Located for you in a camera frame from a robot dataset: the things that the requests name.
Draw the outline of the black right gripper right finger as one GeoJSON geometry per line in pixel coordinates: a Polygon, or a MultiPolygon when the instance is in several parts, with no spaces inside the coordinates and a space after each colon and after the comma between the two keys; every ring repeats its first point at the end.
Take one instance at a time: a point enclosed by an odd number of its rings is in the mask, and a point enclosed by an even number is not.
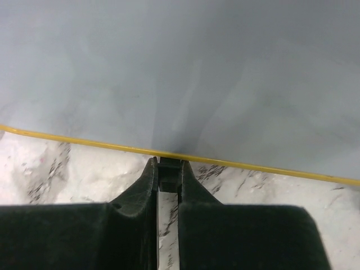
{"type": "Polygon", "coordinates": [[[330,269],[316,223],[292,205],[222,204],[182,163],[181,269],[330,269]]]}

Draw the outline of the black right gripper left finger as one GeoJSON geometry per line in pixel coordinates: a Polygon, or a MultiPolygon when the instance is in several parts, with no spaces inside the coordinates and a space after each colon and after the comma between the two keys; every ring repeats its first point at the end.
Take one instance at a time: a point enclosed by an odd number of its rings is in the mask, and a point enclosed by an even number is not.
{"type": "Polygon", "coordinates": [[[110,202],[1,207],[2,269],[157,269],[158,162],[110,202]]]}

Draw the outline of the yellow framed whiteboard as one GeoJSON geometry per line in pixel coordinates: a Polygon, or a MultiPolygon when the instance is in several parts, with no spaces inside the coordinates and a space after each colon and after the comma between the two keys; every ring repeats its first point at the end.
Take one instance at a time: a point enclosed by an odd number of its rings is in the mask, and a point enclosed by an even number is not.
{"type": "Polygon", "coordinates": [[[359,179],[359,2],[2,1],[1,128],[359,179]]]}

